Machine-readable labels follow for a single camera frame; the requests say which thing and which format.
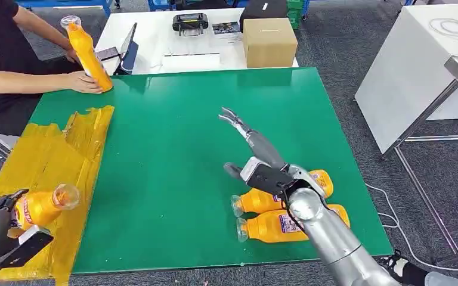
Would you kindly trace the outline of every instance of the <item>gray carpet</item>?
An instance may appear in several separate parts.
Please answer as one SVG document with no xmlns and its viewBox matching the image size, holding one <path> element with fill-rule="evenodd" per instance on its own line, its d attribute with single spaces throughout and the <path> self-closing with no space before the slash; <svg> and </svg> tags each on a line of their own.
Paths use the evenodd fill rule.
<svg viewBox="0 0 458 286">
<path fill-rule="evenodd" d="M 450 254 L 448 244 L 396 156 L 385 161 L 380 158 L 378 147 L 357 103 L 351 100 L 400 7 L 396 0 L 312 2 L 308 20 L 302 22 L 296 32 L 299 40 L 297 59 L 300 66 L 318 67 L 365 181 L 388 191 L 414 252 L 424 261 L 431 262 L 435 257 Z M 122 11 L 146 9 L 142 3 L 122 2 Z M 62 16 L 77 14 L 82 17 L 84 27 L 94 39 L 98 39 L 106 21 L 101 10 L 37 9 L 35 12 L 56 26 Z M 41 58 L 61 54 L 50 43 L 30 35 L 27 37 Z M 420 132 L 458 133 L 458 123 L 430 122 Z M 406 143 L 402 149 L 458 242 L 458 142 Z M 370 193 L 377 209 L 390 213 L 384 197 L 380 193 Z M 395 248 L 411 256 L 397 230 L 388 230 L 388 235 Z M 458 278 L 458 272 L 442 272 Z M 334 285 L 320 262 L 74 276 L 71 279 L 72 285 L 205 285 L 206 282 L 208 285 Z M 10 284 L 52 285 L 52 281 L 4 285 Z"/>
</svg>

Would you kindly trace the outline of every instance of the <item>silver robotic arm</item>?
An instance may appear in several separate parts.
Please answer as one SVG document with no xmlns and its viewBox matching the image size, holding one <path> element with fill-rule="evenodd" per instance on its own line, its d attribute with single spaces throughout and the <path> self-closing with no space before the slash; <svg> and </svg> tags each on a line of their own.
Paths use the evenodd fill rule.
<svg viewBox="0 0 458 286">
<path fill-rule="evenodd" d="M 233 177 L 249 186 L 281 195 L 302 224 L 322 262 L 341 286 L 399 286 L 369 255 L 342 219 L 327 207 L 324 191 L 303 168 L 287 164 L 259 132 L 234 112 L 222 108 L 219 118 L 231 123 L 247 140 L 254 157 L 244 168 L 226 163 Z"/>
<path fill-rule="evenodd" d="M 339 285 L 400 285 L 376 263 L 341 218 L 327 208 L 316 191 L 311 188 L 295 190 L 289 198 L 289 208 L 303 224 L 320 259 Z"/>
</svg>

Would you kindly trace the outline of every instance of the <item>yellow tape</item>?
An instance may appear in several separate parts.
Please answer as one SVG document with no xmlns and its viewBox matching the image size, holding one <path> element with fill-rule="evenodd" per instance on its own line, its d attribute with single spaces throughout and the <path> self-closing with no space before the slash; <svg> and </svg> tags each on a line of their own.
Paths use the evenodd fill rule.
<svg viewBox="0 0 458 286">
<path fill-rule="evenodd" d="M 64 132 L 56 124 L 29 123 L 0 172 L 0 196 L 18 189 L 30 192 L 51 190 L 60 183 L 74 184 L 81 193 L 80 204 L 46 227 L 54 236 L 26 265 L 0 271 L 0 280 L 54 277 L 67 284 L 92 201 L 101 163 L 106 132 L 114 108 L 90 108 L 89 113 L 71 115 Z"/>
</svg>

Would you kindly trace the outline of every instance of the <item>yellow bottle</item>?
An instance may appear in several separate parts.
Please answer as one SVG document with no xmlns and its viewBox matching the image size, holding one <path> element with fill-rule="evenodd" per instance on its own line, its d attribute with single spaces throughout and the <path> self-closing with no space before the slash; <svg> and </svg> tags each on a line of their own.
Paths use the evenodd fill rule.
<svg viewBox="0 0 458 286">
<path fill-rule="evenodd" d="M 310 172 L 319 186 L 326 192 L 326 198 L 333 194 L 333 182 L 324 170 L 313 170 Z M 276 195 L 271 195 L 259 189 L 252 188 L 244 195 L 233 195 L 231 197 L 233 212 L 236 217 L 240 217 L 243 213 L 263 213 L 269 210 L 281 210 L 281 199 Z"/>
<path fill-rule="evenodd" d="M 32 225 L 47 226 L 63 210 L 70 210 L 78 205 L 80 192 L 73 185 L 61 184 L 53 192 L 40 191 L 22 196 L 15 205 L 8 236 L 16 237 Z"/>
<path fill-rule="evenodd" d="M 350 221 L 343 206 L 339 204 L 328 204 L 327 206 L 334 210 L 343 222 L 350 227 Z M 249 238 L 261 240 L 265 243 L 308 240 L 307 235 L 290 218 L 286 210 L 271 210 L 249 220 L 239 217 L 236 229 L 240 242 Z"/>
<path fill-rule="evenodd" d="M 76 51 L 85 73 L 97 80 L 103 92 L 109 91 L 113 87 L 112 80 L 95 56 L 94 41 L 82 28 L 82 20 L 77 16 L 66 16 L 60 23 L 67 30 L 71 46 Z"/>
</svg>

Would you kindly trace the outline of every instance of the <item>green table mat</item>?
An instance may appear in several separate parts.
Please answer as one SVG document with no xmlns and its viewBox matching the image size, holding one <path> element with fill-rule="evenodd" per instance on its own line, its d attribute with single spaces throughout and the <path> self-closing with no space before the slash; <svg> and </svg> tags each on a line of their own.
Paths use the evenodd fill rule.
<svg viewBox="0 0 458 286">
<path fill-rule="evenodd" d="M 328 203 L 343 205 L 372 255 L 392 248 L 315 68 L 119 76 L 102 95 L 45 94 L 31 122 L 63 127 L 74 111 L 115 106 L 73 273 L 178 269 L 316 259 L 308 241 L 240 243 L 230 206 L 249 187 L 245 140 L 218 120 L 232 108 L 289 163 L 324 169 Z"/>
</svg>

